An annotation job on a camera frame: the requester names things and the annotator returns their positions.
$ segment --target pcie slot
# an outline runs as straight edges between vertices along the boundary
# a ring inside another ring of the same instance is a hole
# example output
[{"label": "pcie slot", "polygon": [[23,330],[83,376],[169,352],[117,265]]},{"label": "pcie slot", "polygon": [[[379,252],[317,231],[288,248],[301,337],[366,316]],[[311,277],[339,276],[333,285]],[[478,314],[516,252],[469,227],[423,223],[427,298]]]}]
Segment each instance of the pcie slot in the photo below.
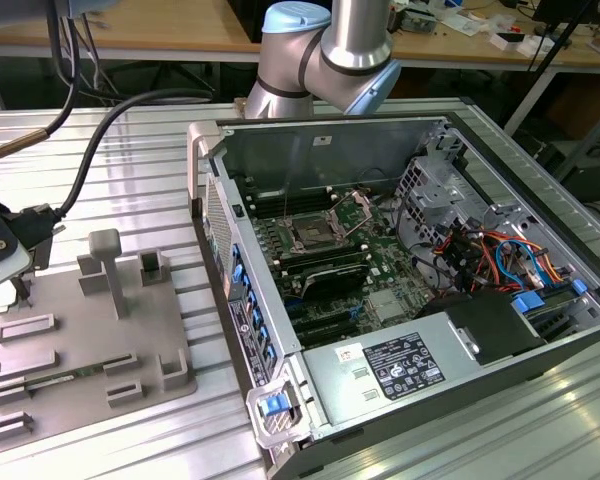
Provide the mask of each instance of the pcie slot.
[{"label": "pcie slot", "polygon": [[331,343],[343,335],[352,335],[357,330],[355,323],[352,323],[351,320],[344,320],[305,332],[297,332],[296,335],[302,345],[309,347],[316,344]]},{"label": "pcie slot", "polygon": [[289,258],[280,258],[280,267],[283,270],[289,271],[293,267],[302,267],[305,268],[305,264],[318,262],[318,261],[327,261],[330,259],[342,257],[345,255],[350,255],[353,253],[361,253],[360,246],[351,245],[348,247],[338,247],[332,250],[328,250],[326,252],[313,252],[313,253],[305,253],[303,255],[295,255]]},{"label": "pcie slot", "polygon": [[253,212],[257,218],[275,218],[286,215],[298,215],[300,213],[319,212],[328,210],[333,206],[333,202],[326,192],[320,194],[294,195],[293,197],[270,197],[256,198],[251,202],[246,202],[247,208]]},{"label": "pcie slot", "polygon": [[306,332],[308,330],[313,330],[316,328],[324,327],[327,324],[338,323],[344,320],[349,320],[351,318],[351,314],[347,312],[336,313],[335,315],[329,315],[320,318],[314,318],[312,320],[308,320],[302,323],[296,323],[293,326],[293,329],[296,333]]}]

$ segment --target black cable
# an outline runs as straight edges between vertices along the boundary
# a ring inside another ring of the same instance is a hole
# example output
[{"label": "black cable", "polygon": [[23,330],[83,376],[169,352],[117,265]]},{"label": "black cable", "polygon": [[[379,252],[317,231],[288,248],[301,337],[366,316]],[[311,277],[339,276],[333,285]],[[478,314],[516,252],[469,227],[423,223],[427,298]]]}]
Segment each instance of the black cable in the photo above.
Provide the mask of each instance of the black cable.
[{"label": "black cable", "polygon": [[[69,36],[67,35],[67,28],[65,28],[64,22],[62,20],[60,20],[60,33],[62,33],[62,41],[64,42],[64,44],[61,44],[61,48],[64,51],[64,53],[66,54],[66,56],[69,57],[69,58],[71,58],[71,48],[69,47]],[[80,33],[78,32],[77,29],[76,29],[76,35],[78,36],[79,40],[82,39],[82,37],[81,37],[81,35],[80,35]],[[80,80],[82,80],[82,83],[84,85],[86,85],[89,88],[92,88],[91,84],[89,83],[89,80],[87,80],[87,77],[85,77],[83,73],[80,73]],[[113,105],[109,105],[107,103],[107,101],[105,101],[105,100],[100,100],[100,102],[105,107],[106,106],[113,106]]]},{"label": "black cable", "polygon": [[589,210],[596,212],[598,214],[598,216],[600,217],[600,210],[598,210],[594,205],[587,205],[585,203],[584,206],[587,207]]},{"label": "black cable", "polygon": [[406,207],[406,197],[402,198],[402,203],[400,204],[400,208],[398,210],[398,220],[397,222],[395,222],[395,229],[396,229],[396,238],[398,239],[398,243],[400,244],[400,246],[402,248],[404,248],[407,253],[409,255],[411,255],[412,258],[414,258],[416,261],[422,263],[423,265],[426,265],[427,267],[433,268],[436,273],[438,274],[442,274],[445,277],[453,280],[453,275],[451,275],[450,272],[447,272],[446,270],[434,265],[433,263],[431,263],[428,260],[425,260],[422,257],[417,256],[416,254],[413,253],[413,251],[411,250],[413,247],[433,247],[433,244],[431,242],[419,242],[419,243],[414,243],[413,245],[411,245],[410,247],[407,247],[404,242],[402,241],[402,238],[400,237],[400,220],[402,219],[402,214],[404,213],[404,209]]},{"label": "black cable", "polygon": [[545,25],[544,32],[542,32],[542,38],[540,39],[540,45],[538,45],[538,49],[536,50],[536,54],[533,56],[531,63],[529,64],[529,68],[527,68],[527,72],[530,72],[533,66],[536,63],[536,58],[538,58],[538,54],[540,50],[542,50],[542,44],[544,43],[544,39],[547,38],[547,32],[549,31],[549,25]]},{"label": "black cable", "polygon": [[[54,0],[49,0],[47,5],[47,19],[49,19],[51,14],[55,15],[56,10]],[[68,43],[71,54],[72,79],[67,83],[69,92],[67,93],[67,99],[65,100],[60,113],[58,113],[56,118],[54,118],[45,128],[34,130],[27,135],[23,135],[22,137],[0,145],[0,159],[47,140],[64,124],[73,111],[78,99],[78,80],[76,79],[80,77],[80,50],[76,37],[76,27],[72,20],[69,20],[69,32],[70,38]]]},{"label": "black cable", "polygon": [[528,9],[528,10],[531,10],[531,7],[526,7],[526,6],[524,6],[524,5],[520,5],[520,6],[517,8],[517,10],[518,10],[518,12],[520,12],[520,13],[521,13],[522,15],[524,15],[525,17],[527,17],[527,18],[530,18],[531,20],[533,20],[533,15],[527,15],[526,13],[524,13],[524,12],[522,11],[522,9],[523,9],[523,8],[526,8],[526,9]]},{"label": "black cable", "polygon": [[[438,260],[440,260],[439,256],[436,256],[433,259],[433,264],[437,267],[438,266]],[[440,282],[442,281],[442,277],[440,276],[440,272],[436,270],[436,276],[437,276],[437,282],[436,282],[436,286],[435,286],[435,291],[436,292],[440,292]]]},{"label": "black cable", "polygon": [[69,84],[69,94],[64,102],[64,106],[58,116],[49,124],[45,130],[47,135],[51,136],[55,133],[69,118],[73,107],[78,99],[78,83],[80,78],[80,46],[78,45],[78,38],[76,33],[76,26],[73,20],[67,19],[67,25],[69,26],[69,50],[71,51],[71,78],[72,81]]},{"label": "black cable", "polygon": [[369,167],[369,168],[365,168],[362,172],[360,172],[358,174],[358,176],[356,177],[356,183],[359,183],[362,181],[362,177],[364,177],[367,173],[369,172],[378,172],[380,175],[382,175],[385,179],[387,180],[391,180],[389,178],[389,175],[387,175],[387,172],[385,172],[384,170],[382,170],[380,167]]},{"label": "black cable", "polygon": [[80,16],[82,20],[82,28],[84,29],[84,35],[87,37],[88,42],[88,50],[91,55],[91,60],[93,61],[93,67],[95,72],[93,74],[93,86],[94,88],[98,88],[98,82],[100,81],[100,72],[102,67],[100,65],[100,56],[98,55],[98,50],[96,49],[96,44],[93,40],[93,35],[91,34],[91,27],[89,26],[89,19],[86,14],[82,14]]},{"label": "black cable", "polygon": [[[52,1],[50,1],[50,3],[53,3],[53,5],[49,7],[49,13],[47,15],[47,24],[48,24],[48,31],[49,31],[49,42],[51,45],[51,57],[53,58],[54,67],[55,67],[58,77],[60,77],[60,80],[62,80],[66,85],[69,85],[71,83],[71,79],[67,75],[64,65],[62,63],[63,58],[62,58],[62,49],[61,49],[61,45],[60,45],[60,20],[58,18],[58,12],[55,7],[55,3]],[[114,102],[124,102],[126,100],[135,98],[130,95],[116,94],[116,93],[104,92],[102,90],[95,90],[86,85],[83,85],[82,83],[83,82],[81,82],[79,85],[79,87],[80,87],[79,93],[82,95],[85,95],[87,97],[96,98],[98,100],[114,101]],[[198,95],[197,97],[204,97],[208,100],[211,100],[212,95],[210,92],[203,92],[202,90],[200,90],[200,92],[201,92],[201,94]],[[173,104],[173,103],[174,103],[174,101],[170,100],[169,102],[156,101],[156,102],[152,102],[150,104],[151,105],[168,105],[168,104]]]},{"label": "black cable", "polygon": [[[549,51],[549,53],[544,57],[544,59],[542,60],[542,63],[536,69],[536,71],[535,71],[535,73],[533,75],[533,79],[531,81],[531,85],[528,88],[528,90],[526,92],[524,92],[524,95],[522,96],[522,99],[524,99],[524,98],[527,97],[527,95],[529,94],[529,92],[531,91],[531,89],[533,89],[533,87],[538,83],[538,80],[540,80],[540,77],[542,77],[542,75],[544,75],[544,72],[547,70],[547,68],[549,68],[549,65],[551,65],[551,62],[553,62],[553,59],[556,58],[556,55],[558,55],[558,53],[560,52],[560,50],[562,50],[562,47],[567,42],[567,40],[569,39],[569,37],[571,36],[571,34],[573,33],[573,31],[576,29],[576,27],[580,23],[580,21],[587,14],[587,12],[589,11],[589,8],[590,8],[591,4],[594,1],[596,1],[596,0],[585,0],[583,2],[582,8],[580,9],[580,11],[569,22],[569,24],[567,25],[567,28],[565,28],[563,30],[562,34],[560,34],[560,37],[555,42],[555,44],[553,45],[553,47],[551,48],[551,50]],[[518,108],[518,105],[520,105],[520,103],[522,103],[522,100],[520,102],[516,103],[515,105],[512,105],[511,108],[509,108],[505,112],[505,114],[503,114],[500,117],[500,125],[505,125],[509,121],[509,119],[516,112],[516,110]]]},{"label": "black cable", "polygon": [[98,146],[100,142],[104,138],[107,133],[108,128],[111,124],[124,112],[129,110],[132,107],[138,106],[144,102],[152,101],[152,100],[165,100],[165,99],[176,99],[176,98],[193,98],[198,100],[207,100],[205,95],[209,95],[209,92],[205,90],[193,90],[190,88],[173,88],[168,90],[157,90],[155,92],[146,92],[141,93],[140,95],[136,95],[119,105],[113,107],[102,119],[95,132],[93,132],[93,136],[89,141],[89,145],[84,151],[84,156],[82,157],[82,162],[80,163],[80,168],[78,169],[78,175],[71,187],[71,192],[67,196],[67,199],[64,201],[62,206],[56,210],[56,215],[59,218],[63,218],[67,215],[69,210],[75,205],[78,200],[78,196],[82,191],[82,187],[84,186],[85,180],[87,179],[87,174],[89,173],[89,167],[91,166],[91,162],[93,161],[93,157],[98,150]]}]

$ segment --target blue cable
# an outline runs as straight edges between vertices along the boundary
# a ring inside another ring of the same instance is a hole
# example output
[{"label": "blue cable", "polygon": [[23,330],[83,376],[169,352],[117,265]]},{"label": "blue cable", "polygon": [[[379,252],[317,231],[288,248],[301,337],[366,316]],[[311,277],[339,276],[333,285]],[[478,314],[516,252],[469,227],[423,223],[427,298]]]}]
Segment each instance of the blue cable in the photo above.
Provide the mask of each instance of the blue cable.
[{"label": "blue cable", "polygon": [[504,246],[505,243],[513,243],[515,245],[518,245],[518,246],[522,247],[524,250],[526,250],[527,254],[531,258],[531,261],[533,262],[533,266],[536,269],[536,272],[538,272],[538,275],[540,275],[540,278],[542,279],[542,281],[546,285],[552,285],[553,286],[553,282],[549,278],[549,275],[547,275],[547,273],[542,268],[540,268],[540,265],[536,261],[536,257],[533,254],[533,252],[531,251],[531,249],[527,245],[525,245],[524,243],[519,242],[518,240],[503,240],[500,243],[500,245],[498,245],[498,248],[496,248],[496,263],[498,264],[498,269],[503,273],[503,275],[505,275],[506,277],[509,277],[511,280],[513,280],[518,285],[520,285],[520,287],[522,287],[522,289],[524,290],[524,283],[522,283],[522,280],[520,280],[518,277],[516,277],[512,273],[508,272],[504,268],[504,265],[502,265],[502,260],[500,260],[500,252],[502,251],[502,247]]}]

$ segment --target gray fixture plate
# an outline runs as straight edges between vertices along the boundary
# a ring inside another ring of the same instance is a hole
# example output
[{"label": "gray fixture plate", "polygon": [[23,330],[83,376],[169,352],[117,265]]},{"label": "gray fixture plate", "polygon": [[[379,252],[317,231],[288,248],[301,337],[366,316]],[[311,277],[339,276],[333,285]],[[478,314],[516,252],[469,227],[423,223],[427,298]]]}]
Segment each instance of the gray fixture plate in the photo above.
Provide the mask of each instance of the gray fixture plate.
[{"label": "gray fixture plate", "polygon": [[[172,400],[195,391],[191,358],[175,288],[170,278],[142,287],[136,260],[118,262],[118,271],[129,316],[117,320],[113,299],[106,291],[83,296],[78,285],[80,271],[39,277],[32,286],[32,307],[0,315],[0,328],[11,321],[53,314],[56,329],[0,343],[0,362],[16,360],[28,365],[50,352],[57,352],[56,367],[25,374],[27,380],[93,365],[124,354],[136,354],[137,368],[88,377],[43,387],[31,398],[0,406],[0,416],[25,412],[32,418],[31,433],[0,441],[0,452],[52,435],[90,425],[142,408]],[[168,363],[168,371],[180,367],[179,351],[189,365],[189,382],[161,391],[156,356]],[[139,381],[144,397],[112,408],[107,390]]]}]

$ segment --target blue latch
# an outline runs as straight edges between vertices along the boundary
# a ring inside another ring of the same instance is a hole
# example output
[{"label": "blue latch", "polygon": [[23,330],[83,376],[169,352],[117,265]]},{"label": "blue latch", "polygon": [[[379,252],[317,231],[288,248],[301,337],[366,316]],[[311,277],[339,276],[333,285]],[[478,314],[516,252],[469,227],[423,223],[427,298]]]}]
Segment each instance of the blue latch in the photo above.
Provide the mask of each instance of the blue latch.
[{"label": "blue latch", "polygon": [[513,301],[513,306],[520,313],[527,313],[529,310],[533,310],[534,308],[542,307],[544,305],[544,300],[540,298],[536,292],[524,292],[516,297]]},{"label": "blue latch", "polygon": [[273,348],[273,345],[269,345],[269,346],[267,347],[267,357],[268,357],[270,360],[275,360],[275,359],[276,359],[276,351],[275,351],[275,349]]},{"label": "blue latch", "polygon": [[573,289],[576,291],[576,293],[578,295],[584,295],[589,290],[589,287],[587,287],[587,285],[582,280],[578,280],[578,279],[574,280],[571,283],[571,286],[573,287]]},{"label": "blue latch", "polygon": [[242,273],[244,272],[244,267],[242,265],[236,265],[236,269],[233,271],[233,283],[238,283],[242,280]]},{"label": "blue latch", "polygon": [[280,393],[261,402],[260,408],[265,417],[271,417],[279,413],[288,412],[291,410],[291,404],[287,396],[284,393]]},{"label": "blue latch", "polygon": [[258,328],[262,324],[262,314],[260,313],[259,308],[253,309],[253,326]]}]

